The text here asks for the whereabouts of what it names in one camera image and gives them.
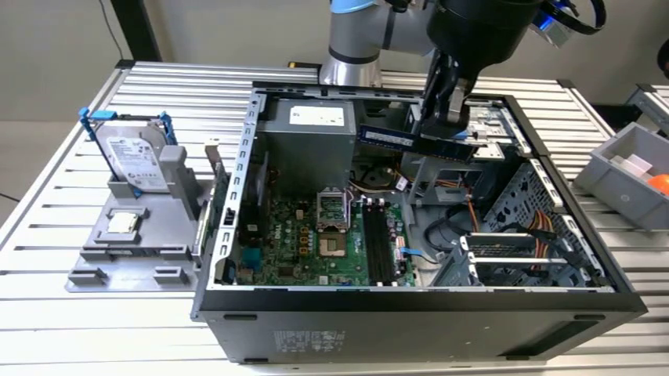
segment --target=metal slotted table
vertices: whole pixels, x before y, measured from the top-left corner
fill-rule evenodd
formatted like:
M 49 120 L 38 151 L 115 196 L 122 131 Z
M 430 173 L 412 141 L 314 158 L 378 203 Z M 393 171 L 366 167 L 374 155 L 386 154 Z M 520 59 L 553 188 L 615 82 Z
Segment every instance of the metal slotted table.
M 118 68 L 91 109 L 174 117 L 187 164 L 211 177 L 203 142 L 233 164 L 253 81 L 316 83 L 316 70 L 137 63 Z M 386 73 L 389 88 L 421 89 L 424 74 Z M 572 180 L 613 134 L 569 82 L 481 78 L 476 92 L 515 95 Z M 109 170 L 75 125 L 0 229 L 0 374 L 669 374 L 669 236 L 644 233 L 576 190 L 649 313 L 547 364 L 450 368 L 449 363 L 239 366 L 205 324 L 191 292 L 71 294 L 67 273 L 109 196 Z

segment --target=ram slot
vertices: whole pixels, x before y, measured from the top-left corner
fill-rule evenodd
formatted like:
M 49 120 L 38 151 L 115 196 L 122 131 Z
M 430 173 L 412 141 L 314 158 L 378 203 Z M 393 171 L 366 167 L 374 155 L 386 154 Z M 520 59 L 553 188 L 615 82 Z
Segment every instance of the ram slot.
M 393 253 L 390 250 L 384 203 L 364 206 L 365 247 L 368 249 L 369 280 L 390 285 L 393 278 Z

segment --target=gray plastic bin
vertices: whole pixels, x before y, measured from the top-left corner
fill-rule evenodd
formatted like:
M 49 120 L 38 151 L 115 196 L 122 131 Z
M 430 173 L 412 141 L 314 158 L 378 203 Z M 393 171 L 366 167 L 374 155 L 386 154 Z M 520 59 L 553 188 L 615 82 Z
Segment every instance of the gray plastic bin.
M 632 123 L 591 153 L 576 184 L 645 230 L 669 230 L 669 197 L 612 159 L 636 154 L 652 164 L 648 174 L 669 174 L 669 141 Z

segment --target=blue ram stick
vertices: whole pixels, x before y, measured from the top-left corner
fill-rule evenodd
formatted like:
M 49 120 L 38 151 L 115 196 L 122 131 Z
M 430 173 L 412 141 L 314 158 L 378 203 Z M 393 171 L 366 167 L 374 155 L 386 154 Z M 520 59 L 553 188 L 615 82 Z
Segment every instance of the blue ram stick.
M 444 139 L 425 139 L 420 135 L 369 125 L 361 125 L 358 141 L 388 149 L 458 162 L 469 162 L 478 149 L 477 146 L 464 143 Z

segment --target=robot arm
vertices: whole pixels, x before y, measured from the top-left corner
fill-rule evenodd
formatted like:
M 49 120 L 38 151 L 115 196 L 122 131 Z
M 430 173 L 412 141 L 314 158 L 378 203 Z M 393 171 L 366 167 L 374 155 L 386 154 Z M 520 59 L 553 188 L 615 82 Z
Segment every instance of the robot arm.
M 481 70 L 508 60 L 528 28 L 557 20 L 581 34 L 595 34 L 607 22 L 603 0 L 593 0 L 596 26 L 581 23 L 569 0 L 437 0 L 428 24 L 436 55 L 428 75 L 421 135 L 449 139 L 466 130 L 472 93 Z
M 381 49 L 436 48 L 421 112 L 421 135 L 449 139 L 466 130 L 465 104 L 481 70 L 508 60 L 528 28 L 556 46 L 569 33 L 595 34 L 607 22 L 604 0 L 591 0 L 595 27 L 571 0 L 333 0 L 328 85 L 380 86 Z

